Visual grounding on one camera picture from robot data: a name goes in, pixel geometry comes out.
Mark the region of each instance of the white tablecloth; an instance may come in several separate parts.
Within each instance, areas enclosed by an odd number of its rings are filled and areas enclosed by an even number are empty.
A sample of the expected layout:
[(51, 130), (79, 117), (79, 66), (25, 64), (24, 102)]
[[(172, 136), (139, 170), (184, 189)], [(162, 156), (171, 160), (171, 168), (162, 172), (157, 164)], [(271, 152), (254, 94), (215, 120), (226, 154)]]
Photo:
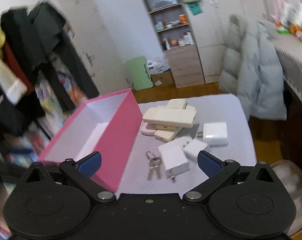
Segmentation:
[[(195, 124), (203, 127), (205, 122), (225, 121), (228, 130), (228, 145), (225, 147), (211, 147), (210, 153), (221, 160), (233, 159), (243, 166), (254, 166), (257, 162), (251, 132), (243, 113), (240, 101), (234, 95), (215, 95), (198, 98), (187, 98), (187, 103), (197, 110)], [(145, 113), (150, 107), (166, 105), (167, 101), (139, 104), (141, 112)], [(176, 176), (176, 183), (167, 179), (162, 167), (162, 179), (154, 178), (147, 181), (149, 161), (145, 155), (147, 151), (153, 151), (156, 155), (158, 146), (163, 142), (155, 137), (144, 136), (138, 133), (131, 155), (129, 157), (122, 181), (116, 192), (127, 194), (163, 194), (190, 191), (204, 182), (208, 177), (200, 170), (197, 164), (190, 162), (191, 169), (188, 172)]]

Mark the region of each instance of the wooden shelf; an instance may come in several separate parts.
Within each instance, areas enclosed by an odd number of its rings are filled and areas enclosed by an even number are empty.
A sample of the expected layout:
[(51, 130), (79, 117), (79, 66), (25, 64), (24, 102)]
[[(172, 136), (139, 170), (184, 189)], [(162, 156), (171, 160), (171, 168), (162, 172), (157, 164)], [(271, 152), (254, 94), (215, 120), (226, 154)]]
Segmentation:
[(156, 10), (153, 10), (153, 11), (149, 12), (149, 14), (155, 13), (155, 12), (158, 12), (158, 11), (162, 11), (162, 10), (165, 10), (165, 9), (168, 9), (168, 8), (171, 8), (171, 7), (175, 7), (175, 6), (181, 6), (181, 4), (180, 3), (175, 3), (175, 4), (172, 4), (172, 5), (161, 7), (159, 9), (156, 9)]
[(167, 30), (171, 30), (171, 29), (174, 29), (174, 28), (179, 28), (179, 27), (182, 27), (182, 26), (187, 26), (187, 25), (189, 25), (189, 23), (179, 24), (179, 25), (176, 25), (176, 26), (173, 26), (173, 27), (170, 27), (170, 28), (165, 28), (165, 29), (159, 30), (159, 31), (157, 31), (157, 33), (164, 32), (164, 31), (167, 31)]

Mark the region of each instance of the puffer jacket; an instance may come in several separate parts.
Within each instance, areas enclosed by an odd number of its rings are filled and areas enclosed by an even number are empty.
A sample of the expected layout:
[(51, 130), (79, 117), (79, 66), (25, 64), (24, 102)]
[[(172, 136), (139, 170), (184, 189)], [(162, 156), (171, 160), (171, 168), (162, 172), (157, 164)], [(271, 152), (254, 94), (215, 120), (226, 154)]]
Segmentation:
[(219, 87), (238, 96), (244, 113), (260, 119), (285, 120), (283, 70), (273, 44), (276, 29), (241, 15), (230, 17), (227, 49)]

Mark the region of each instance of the pink box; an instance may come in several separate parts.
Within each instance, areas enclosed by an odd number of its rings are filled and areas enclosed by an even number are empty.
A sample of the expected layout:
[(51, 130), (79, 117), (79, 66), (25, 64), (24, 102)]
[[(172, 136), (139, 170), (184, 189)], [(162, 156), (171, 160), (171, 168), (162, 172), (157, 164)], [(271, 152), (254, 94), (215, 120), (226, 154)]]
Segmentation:
[(75, 161), (93, 151), (102, 155), (101, 168), (92, 180), (116, 191), (142, 122), (142, 113), (131, 89), (83, 103), (41, 152), (42, 162)]

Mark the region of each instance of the metal bolt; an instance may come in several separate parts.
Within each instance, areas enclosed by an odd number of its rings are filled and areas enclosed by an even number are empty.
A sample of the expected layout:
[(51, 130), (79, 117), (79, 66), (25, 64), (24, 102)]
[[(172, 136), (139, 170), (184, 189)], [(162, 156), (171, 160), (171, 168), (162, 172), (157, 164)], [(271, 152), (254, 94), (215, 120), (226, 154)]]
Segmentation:
[(113, 193), (110, 191), (101, 191), (98, 194), (99, 199), (111, 199), (113, 197)]
[(188, 199), (199, 199), (201, 198), (201, 193), (200, 192), (197, 192), (197, 191), (189, 191), (187, 194), (186, 194), (186, 197)]

